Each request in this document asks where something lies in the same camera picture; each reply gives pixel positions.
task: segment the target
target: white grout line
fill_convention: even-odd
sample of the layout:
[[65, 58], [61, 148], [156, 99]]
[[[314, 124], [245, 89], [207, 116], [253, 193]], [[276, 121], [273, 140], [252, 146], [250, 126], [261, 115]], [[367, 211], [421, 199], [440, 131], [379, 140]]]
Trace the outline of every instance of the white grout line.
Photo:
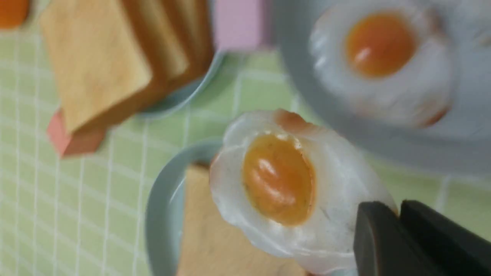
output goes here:
[[451, 176], [445, 176], [441, 181], [440, 190], [438, 191], [438, 195], [436, 196], [435, 210], [442, 214], [445, 211], [445, 205], [448, 198], [448, 187], [450, 186], [451, 181]]
[[237, 70], [235, 71], [237, 76], [235, 78], [235, 86], [234, 86], [234, 102], [232, 106], [232, 116], [235, 117], [239, 113], [239, 106], [241, 102], [241, 90], [242, 90], [242, 70], [243, 64], [245, 61], [245, 56], [243, 55], [239, 61], [239, 65], [237, 66]]
[[[40, 48], [39, 48], [39, 44], [40, 44], [40, 41], [39, 40], [36, 40], [36, 47], [35, 47], [35, 60], [34, 60], [34, 66], [37, 70], [35, 70], [35, 74], [34, 74], [34, 83], [35, 83], [35, 86], [34, 86], [34, 106], [35, 106], [35, 119], [34, 119], [34, 124], [35, 124], [35, 127], [34, 127], [34, 135], [36, 137], [35, 139], [35, 153], [34, 153], [34, 229], [33, 229], [33, 234], [32, 234], [32, 247], [34, 248], [34, 252], [37, 251], [37, 195], [38, 195], [38, 186], [39, 186], [39, 179], [38, 179], [38, 172], [39, 172], [39, 168], [38, 168], [38, 163], [39, 162], [39, 82], [40, 82], [40, 78], [39, 78], [39, 57], [40, 57]], [[38, 273], [37, 271], [37, 255], [34, 254], [33, 256], [33, 261], [32, 261], [32, 271], [34, 271], [34, 273]]]
[[82, 234], [80, 231], [80, 224], [82, 221], [82, 190], [83, 190], [83, 174], [85, 171], [85, 158], [80, 161], [80, 176], [79, 176], [79, 209], [77, 214], [77, 260], [75, 263], [75, 275], [80, 273], [80, 246], [82, 244]]
[[[19, 43], [19, 35], [16, 33], [15, 34], [15, 40], [16, 44], [18, 45]], [[19, 47], [15, 47], [14, 49], [14, 58], [15, 58], [15, 73], [16, 76], [19, 75]], [[15, 92], [16, 94], [19, 93], [19, 78], [16, 78], [15, 81]], [[20, 129], [20, 109], [19, 109], [19, 99], [16, 98], [15, 101], [15, 119], [16, 119], [16, 135], [17, 135], [17, 144], [16, 144], [16, 157], [17, 157], [17, 170], [16, 170], [16, 180], [17, 183], [20, 182], [20, 146], [19, 146], [19, 140], [20, 140], [20, 134], [19, 134], [19, 129]], [[16, 203], [15, 203], [15, 210], [16, 210], [16, 219], [15, 219], [15, 229], [16, 233], [19, 233], [19, 193], [20, 193], [20, 186], [17, 185], [16, 187]], [[19, 274], [19, 259], [20, 259], [20, 252], [19, 252], [19, 238], [16, 238], [15, 240], [15, 247], [17, 249], [16, 252], [16, 266], [15, 266], [15, 274]]]
[[136, 265], [137, 265], [137, 257], [138, 257], [138, 247], [139, 247], [139, 238], [140, 238], [140, 223], [142, 221], [142, 216], [144, 214], [142, 214], [142, 209], [141, 209], [141, 205], [142, 205], [142, 197], [143, 197], [143, 186], [145, 184], [145, 169], [146, 169], [146, 165], [147, 165], [147, 150], [148, 150], [148, 147], [147, 147], [147, 140], [148, 140], [148, 125], [149, 125], [149, 122], [148, 121], [145, 121], [144, 122], [144, 125], [143, 125], [143, 139], [142, 139], [142, 145], [141, 145], [141, 169], [140, 169], [140, 185], [139, 185], [139, 188], [138, 188], [138, 200], [137, 200], [137, 203], [138, 205], [136, 206], [137, 208], [137, 211], [136, 213], [138, 214], [137, 216], [137, 220], [136, 220], [136, 236], [135, 236], [135, 246], [133, 247], [133, 264], [132, 264], [132, 268], [133, 268], [133, 276], [136, 276]]
[[[112, 137], [109, 138], [109, 166], [112, 166], [113, 142]], [[104, 228], [104, 247], [102, 255], [102, 275], [106, 274], [106, 264], [108, 261], [108, 239], [109, 239], [109, 201], [111, 199], [111, 174], [112, 169], [108, 170], [108, 178], [106, 184], [106, 209], [105, 209], [105, 228]]]

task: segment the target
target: toast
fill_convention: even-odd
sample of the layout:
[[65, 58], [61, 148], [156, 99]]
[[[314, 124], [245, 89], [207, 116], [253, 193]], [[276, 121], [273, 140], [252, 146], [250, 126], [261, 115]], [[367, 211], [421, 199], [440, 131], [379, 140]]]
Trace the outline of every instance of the toast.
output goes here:
[[177, 276], [305, 276], [292, 259], [257, 249], [241, 230], [225, 222], [215, 206], [208, 169], [186, 172], [181, 258]]
[[181, 18], [181, 24], [187, 30], [187, 43], [199, 65], [199, 75], [208, 71], [215, 54], [210, 19], [210, 9], [206, 0], [167, 0], [175, 6]]
[[53, 0], [40, 17], [68, 133], [106, 128], [141, 107], [153, 78], [121, 0]]

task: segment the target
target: egg white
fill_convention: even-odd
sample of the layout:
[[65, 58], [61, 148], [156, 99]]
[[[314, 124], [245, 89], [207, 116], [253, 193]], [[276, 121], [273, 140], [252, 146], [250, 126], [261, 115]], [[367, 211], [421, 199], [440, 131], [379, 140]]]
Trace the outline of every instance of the egg white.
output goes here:
[[[350, 67], [345, 40], [359, 21], [383, 11], [398, 12], [412, 28], [418, 46], [398, 72], [367, 78]], [[341, 1], [316, 22], [310, 49], [327, 91], [357, 114], [420, 127], [452, 104], [453, 51], [435, 14], [412, 0]]]
[[[223, 147], [210, 167], [213, 200], [222, 217], [240, 228], [251, 243], [277, 257], [295, 258], [312, 273], [354, 268], [354, 230], [358, 204], [381, 201], [397, 207], [364, 158], [336, 132], [312, 124], [279, 123], [284, 110], [241, 115], [225, 132]], [[311, 216], [298, 226], [283, 226], [250, 203], [242, 181], [249, 145], [265, 134], [291, 136], [316, 172]]]

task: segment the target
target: light blue plate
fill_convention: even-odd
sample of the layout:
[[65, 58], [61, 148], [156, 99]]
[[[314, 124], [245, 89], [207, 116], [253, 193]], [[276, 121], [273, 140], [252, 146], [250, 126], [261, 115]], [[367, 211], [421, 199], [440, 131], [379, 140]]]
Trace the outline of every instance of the light blue plate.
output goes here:
[[186, 105], [192, 98], [202, 92], [210, 83], [210, 81], [213, 79], [218, 69], [220, 68], [223, 57], [223, 53], [215, 53], [213, 61], [210, 65], [210, 69], [208, 69], [208, 72], [204, 77], [199, 78], [191, 82], [190, 84], [172, 92], [162, 101], [140, 112], [139, 115], [146, 117], [162, 117]]
[[[191, 146], [165, 165], [150, 191], [145, 237], [150, 268], [155, 276], [176, 275], [184, 214], [185, 171], [192, 163], [209, 164], [222, 143], [220, 139]], [[332, 276], [356, 276], [335, 272]]]

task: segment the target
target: green tile surface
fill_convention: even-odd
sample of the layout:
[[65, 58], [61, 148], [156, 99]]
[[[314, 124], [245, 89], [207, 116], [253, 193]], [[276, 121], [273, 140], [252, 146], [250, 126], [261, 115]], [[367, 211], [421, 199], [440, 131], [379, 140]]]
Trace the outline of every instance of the green tile surface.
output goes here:
[[[162, 118], [133, 117], [95, 155], [59, 160], [45, 135], [59, 101], [40, 37], [36, 24], [0, 32], [2, 276], [149, 275], [144, 212], [172, 156], [221, 136], [243, 111], [284, 108], [320, 122], [287, 84], [278, 53], [229, 55], [190, 105]], [[448, 182], [371, 162], [398, 203], [421, 200], [491, 239], [490, 181]]]

